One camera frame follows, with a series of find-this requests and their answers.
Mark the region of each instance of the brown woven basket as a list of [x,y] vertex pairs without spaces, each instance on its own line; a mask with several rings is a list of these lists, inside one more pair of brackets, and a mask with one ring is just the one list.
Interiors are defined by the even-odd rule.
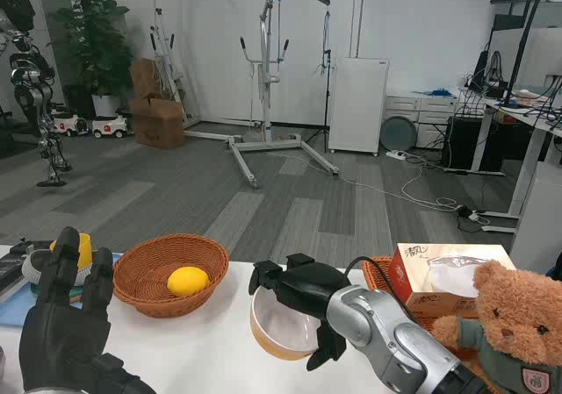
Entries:
[[[373,260],[382,268],[383,271],[385,271],[385,274],[388,276],[388,269],[390,268],[390,263],[392,262],[393,258],[391,256],[378,256],[378,257],[374,257]],[[383,279],[383,277],[381,277],[378,270],[375,269],[375,267],[372,264],[370,264],[367,261],[364,261],[362,269],[363,269],[363,275],[365,277],[365,280],[367,281],[367,286],[369,287],[369,289],[384,290],[392,295],[392,292],[390,291],[390,288],[386,284],[385,280]],[[420,316],[416,312],[412,312],[412,313],[414,314],[418,323],[431,333],[431,331],[433,330],[433,323],[436,322],[437,318],[427,318],[427,317]],[[450,351],[454,355],[457,355],[458,358],[464,361],[471,360],[474,357],[476,357],[476,353],[473,350],[450,349]]]
[[[204,304],[227,274],[228,252],[217,242],[196,234],[172,234],[130,250],[115,264],[114,293],[123,302],[153,318],[187,315]],[[206,289],[176,297],[168,278],[181,267],[199,267],[209,275]]]

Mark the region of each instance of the gray carpet floor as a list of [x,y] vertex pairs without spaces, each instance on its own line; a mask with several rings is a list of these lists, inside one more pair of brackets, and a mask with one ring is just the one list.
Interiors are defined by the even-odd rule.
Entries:
[[[195,130],[260,138],[231,125],[199,124]],[[304,137],[312,132],[301,130]],[[326,154],[342,177],[372,187],[367,188],[293,158],[245,154],[262,185],[254,190],[220,141],[186,139],[183,147],[166,151],[133,138],[63,139],[75,168],[65,174],[63,188],[35,186],[46,177],[46,163],[36,151],[0,160],[0,244],[52,239],[64,226],[74,226],[91,233],[95,246],[125,252],[165,234],[198,233],[223,244],[234,261],[285,262],[288,254],[302,252],[343,267],[358,255],[391,255],[399,242],[502,244],[507,250],[511,243],[505,234],[463,232],[455,214],[372,189],[402,196],[404,183],[418,174],[419,166],[384,155]],[[321,149],[321,137],[313,145]],[[299,150],[276,154],[308,160]],[[474,209],[506,211],[520,166],[506,161],[505,178],[426,170],[407,191],[424,200],[449,197]]]

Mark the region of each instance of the brown teddy bear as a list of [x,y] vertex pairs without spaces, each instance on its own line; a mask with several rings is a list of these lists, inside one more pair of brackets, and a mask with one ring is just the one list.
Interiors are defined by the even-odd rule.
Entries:
[[474,287],[479,321],[440,318],[434,337],[478,350],[468,366],[493,392],[562,392],[562,283],[491,261],[476,269]]

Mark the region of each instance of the white bowl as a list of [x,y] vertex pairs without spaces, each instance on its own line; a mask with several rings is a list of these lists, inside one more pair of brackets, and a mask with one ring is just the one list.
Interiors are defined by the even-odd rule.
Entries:
[[318,350],[320,321],[277,301],[275,292],[260,287],[252,299],[250,325],[258,344],[285,361],[303,359]]

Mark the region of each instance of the humanoid robot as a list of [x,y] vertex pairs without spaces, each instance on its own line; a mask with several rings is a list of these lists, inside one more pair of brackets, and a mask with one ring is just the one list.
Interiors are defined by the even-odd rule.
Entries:
[[[10,56],[14,96],[33,134],[40,139],[41,158],[49,162],[48,178],[37,186],[59,187],[66,184],[59,177],[59,172],[68,172],[72,167],[62,154],[61,140],[54,129],[51,114],[53,89],[49,83],[54,79],[54,69],[29,37],[34,16],[29,0],[0,0],[0,35],[11,41],[19,51]],[[7,44],[0,45],[0,55],[6,47]]]

